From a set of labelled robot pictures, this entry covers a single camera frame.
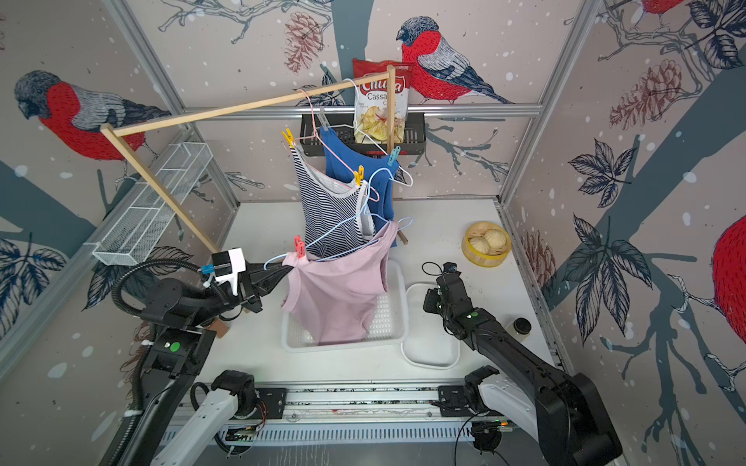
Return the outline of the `red clothespin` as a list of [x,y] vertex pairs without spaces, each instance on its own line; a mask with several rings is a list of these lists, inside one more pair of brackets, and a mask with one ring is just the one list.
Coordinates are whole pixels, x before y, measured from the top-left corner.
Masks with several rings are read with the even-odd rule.
[[293,244],[295,245],[295,253],[298,258],[306,256],[306,244],[299,235],[293,238]]

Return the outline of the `pink tank top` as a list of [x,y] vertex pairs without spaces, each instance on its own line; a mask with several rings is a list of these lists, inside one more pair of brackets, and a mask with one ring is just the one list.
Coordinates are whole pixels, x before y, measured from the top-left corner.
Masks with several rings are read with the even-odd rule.
[[291,272],[282,309],[317,344],[366,338],[378,299],[388,292],[388,261],[397,232],[398,223],[389,221],[363,248],[331,260],[290,252],[283,261]]

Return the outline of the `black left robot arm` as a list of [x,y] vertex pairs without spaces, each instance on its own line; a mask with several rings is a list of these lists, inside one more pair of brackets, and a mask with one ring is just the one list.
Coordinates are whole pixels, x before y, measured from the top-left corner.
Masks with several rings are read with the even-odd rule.
[[[103,465],[187,465],[219,441],[231,419],[253,421],[254,432],[285,413],[285,388],[258,388],[245,372],[225,370],[212,384],[198,382],[218,337],[210,324],[224,313],[259,313],[262,297],[289,275],[291,266],[240,263],[227,252],[200,267],[183,259],[148,259],[128,268],[112,286],[114,304],[151,331],[131,380],[132,400],[122,415]],[[137,309],[124,300],[124,286],[139,273],[185,269],[204,277],[201,287],[178,279],[157,283]]]

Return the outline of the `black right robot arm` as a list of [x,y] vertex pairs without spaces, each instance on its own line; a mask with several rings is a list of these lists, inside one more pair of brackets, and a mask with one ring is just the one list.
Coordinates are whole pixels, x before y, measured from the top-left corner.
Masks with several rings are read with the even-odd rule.
[[447,332],[487,357],[528,398],[521,424],[550,465],[606,465],[623,453],[619,436],[594,383],[547,363],[469,298],[456,264],[446,262],[423,309],[443,320]]

